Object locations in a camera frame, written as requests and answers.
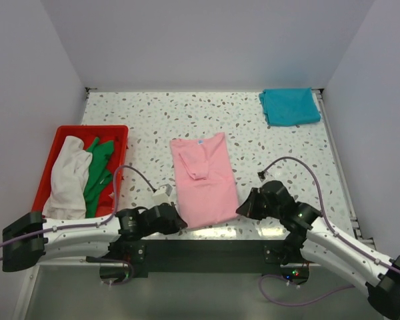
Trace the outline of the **pink t shirt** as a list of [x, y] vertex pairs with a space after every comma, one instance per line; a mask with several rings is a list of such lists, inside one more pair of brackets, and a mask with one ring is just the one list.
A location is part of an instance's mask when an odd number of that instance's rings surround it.
[[239, 206], [224, 133], [170, 141], [179, 213], [190, 229], [233, 220]]

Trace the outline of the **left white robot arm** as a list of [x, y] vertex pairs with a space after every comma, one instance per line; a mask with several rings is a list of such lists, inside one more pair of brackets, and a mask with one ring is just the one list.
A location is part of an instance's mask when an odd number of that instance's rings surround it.
[[125, 253], [122, 241], [138, 241], [154, 233], [169, 235], [187, 228], [174, 203], [150, 209], [122, 209], [107, 216], [62, 220], [33, 211], [2, 231], [2, 271], [12, 273], [35, 266], [40, 261], [64, 257], [106, 257], [120, 260]]

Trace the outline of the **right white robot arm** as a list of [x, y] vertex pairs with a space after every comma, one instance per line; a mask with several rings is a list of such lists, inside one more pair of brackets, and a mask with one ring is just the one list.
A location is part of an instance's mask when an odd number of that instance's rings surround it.
[[334, 272], [366, 295], [382, 316], [400, 319], [400, 256], [370, 248], [330, 222], [313, 206], [296, 201], [280, 181], [252, 188], [236, 210], [250, 219], [277, 219], [288, 235], [272, 253], [282, 265], [302, 258]]

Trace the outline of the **green t shirt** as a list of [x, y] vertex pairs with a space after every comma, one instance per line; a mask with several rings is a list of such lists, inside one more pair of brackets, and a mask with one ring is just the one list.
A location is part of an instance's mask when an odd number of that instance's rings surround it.
[[106, 141], [100, 143], [100, 139], [96, 137], [86, 151], [92, 155], [88, 169], [89, 177], [83, 192], [86, 206], [85, 218], [90, 219], [96, 215], [102, 190], [113, 179], [110, 170], [107, 169], [107, 165], [114, 152], [114, 142]]

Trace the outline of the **teal folded t shirt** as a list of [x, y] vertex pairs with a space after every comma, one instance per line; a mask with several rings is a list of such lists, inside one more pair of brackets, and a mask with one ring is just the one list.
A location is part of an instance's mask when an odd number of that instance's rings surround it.
[[312, 89], [265, 89], [259, 101], [268, 125], [290, 127], [318, 123], [321, 114], [314, 102]]

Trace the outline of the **white t shirt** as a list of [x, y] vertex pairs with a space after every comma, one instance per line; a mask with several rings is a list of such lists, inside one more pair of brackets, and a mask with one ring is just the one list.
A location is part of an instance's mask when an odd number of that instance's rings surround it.
[[62, 220], [85, 217], [83, 192], [92, 155], [83, 148], [84, 142], [80, 138], [65, 138], [51, 170], [51, 192], [43, 206], [44, 216]]

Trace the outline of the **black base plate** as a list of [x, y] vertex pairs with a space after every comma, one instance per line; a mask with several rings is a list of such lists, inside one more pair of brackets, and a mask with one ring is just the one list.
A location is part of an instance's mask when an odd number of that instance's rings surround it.
[[306, 262], [300, 252], [284, 260], [282, 240], [139, 240], [118, 241], [100, 258], [88, 257], [88, 263], [100, 263], [100, 276], [121, 278], [121, 262], [134, 268], [134, 277], [150, 273], [271, 273]]

